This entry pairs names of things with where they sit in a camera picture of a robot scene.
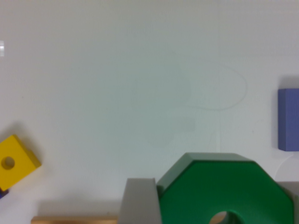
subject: blue rectangular block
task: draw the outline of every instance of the blue rectangular block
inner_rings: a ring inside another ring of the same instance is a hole
[[[0,199],[2,199],[4,196],[8,194],[8,189],[6,191],[0,190]]]
[[[278,148],[299,151],[299,89],[278,90]]]

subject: toy block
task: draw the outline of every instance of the toy block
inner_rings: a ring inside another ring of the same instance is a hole
[[[31,224],[117,224],[116,217],[34,217]]]
[[[291,196],[235,154],[186,153],[157,185],[163,224],[207,224],[219,212],[223,224],[294,224]]]
[[[7,190],[41,166],[16,135],[0,143],[0,189]]]
[[[4,196],[8,194],[8,189],[6,191],[0,190],[0,199],[2,199]]]
[[[154,179],[128,179],[118,224],[162,224]]]
[[[278,90],[278,148],[299,151],[299,89]]]

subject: hole in block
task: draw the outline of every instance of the hole in block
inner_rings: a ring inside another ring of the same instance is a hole
[[[219,212],[210,221],[209,224],[244,224],[244,221],[233,212]]]
[[[1,161],[1,165],[6,170],[11,170],[15,166],[15,161],[11,157],[5,157]]]

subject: white table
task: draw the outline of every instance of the white table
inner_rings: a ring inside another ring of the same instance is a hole
[[[235,152],[299,181],[278,88],[299,87],[299,2],[0,0],[0,141],[43,166],[1,223],[117,215],[128,177],[185,152]]]

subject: yellow wooden block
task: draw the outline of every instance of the yellow wooden block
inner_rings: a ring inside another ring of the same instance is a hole
[[[0,143],[0,189],[7,190],[32,173],[41,163],[16,135]]]

